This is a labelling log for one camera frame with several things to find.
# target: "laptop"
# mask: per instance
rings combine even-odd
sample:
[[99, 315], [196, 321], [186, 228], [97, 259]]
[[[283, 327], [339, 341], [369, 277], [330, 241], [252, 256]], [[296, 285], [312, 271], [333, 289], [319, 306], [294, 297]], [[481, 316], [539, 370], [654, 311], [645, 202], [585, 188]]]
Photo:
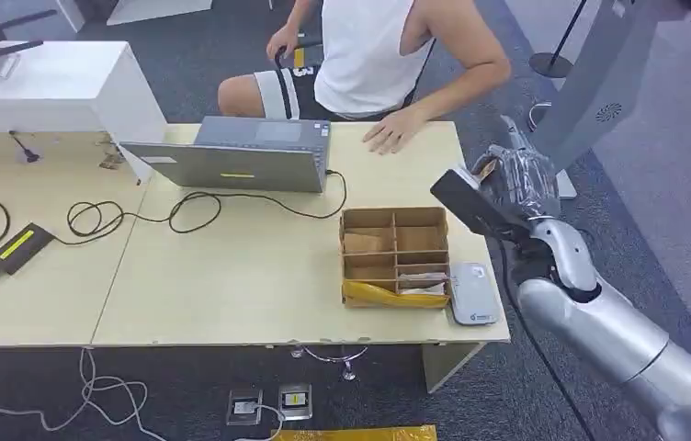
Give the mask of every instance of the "laptop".
[[193, 144], [122, 142], [182, 187], [322, 193], [329, 121], [205, 117]]

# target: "white tank top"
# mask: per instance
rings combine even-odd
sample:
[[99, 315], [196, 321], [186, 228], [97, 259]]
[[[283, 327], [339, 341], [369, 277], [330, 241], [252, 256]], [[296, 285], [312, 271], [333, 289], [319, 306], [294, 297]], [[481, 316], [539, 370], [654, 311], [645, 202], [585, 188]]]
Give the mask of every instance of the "white tank top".
[[324, 0], [324, 61], [316, 101], [343, 115], [398, 107], [424, 68], [430, 39], [400, 55], [400, 39], [413, 0]]

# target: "hand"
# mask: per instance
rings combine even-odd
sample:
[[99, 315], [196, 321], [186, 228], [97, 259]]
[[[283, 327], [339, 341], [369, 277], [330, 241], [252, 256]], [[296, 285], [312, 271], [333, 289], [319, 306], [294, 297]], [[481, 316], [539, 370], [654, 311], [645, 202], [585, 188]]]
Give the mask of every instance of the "hand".
[[426, 118], [413, 107], [397, 110], [384, 118], [362, 138], [372, 141], [370, 151], [386, 154], [397, 153], [424, 126]]
[[289, 25], [285, 25], [283, 28], [278, 29], [278, 32], [270, 37], [270, 41], [267, 44], [267, 58], [270, 61], [275, 60], [275, 54], [283, 47], [286, 47], [283, 58], [288, 58], [297, 48], [297, 42], [299, 41], [298, 34], [299, 30]]

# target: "floor socket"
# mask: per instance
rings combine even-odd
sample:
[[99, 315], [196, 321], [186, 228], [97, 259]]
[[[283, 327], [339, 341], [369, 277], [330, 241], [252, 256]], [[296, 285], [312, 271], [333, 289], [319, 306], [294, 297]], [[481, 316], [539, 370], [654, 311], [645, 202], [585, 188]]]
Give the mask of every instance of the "floor socket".
[[287, 421], [313, 417], [313, 387], [308, 383], [284, 384], [278, 389], [278, 410]]
[[226, 425], [257, 425], [262, 421], [262, 390], [245, 389], [229, 391], [229, 407]]

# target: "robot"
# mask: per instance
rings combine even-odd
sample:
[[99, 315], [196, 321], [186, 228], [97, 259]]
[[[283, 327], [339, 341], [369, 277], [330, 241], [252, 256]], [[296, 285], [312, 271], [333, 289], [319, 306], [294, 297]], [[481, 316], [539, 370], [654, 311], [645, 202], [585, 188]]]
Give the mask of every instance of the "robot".
[[556, 218], [554, 165], [506, 121], [513, 148], [490, 147], [472, 175], [449, 170], [433, 195], [472, 232], [515, 244], [525, 316], [618, 386], [664, 441], [691, 441], [691, 355], [600, 276], [583, 236]]

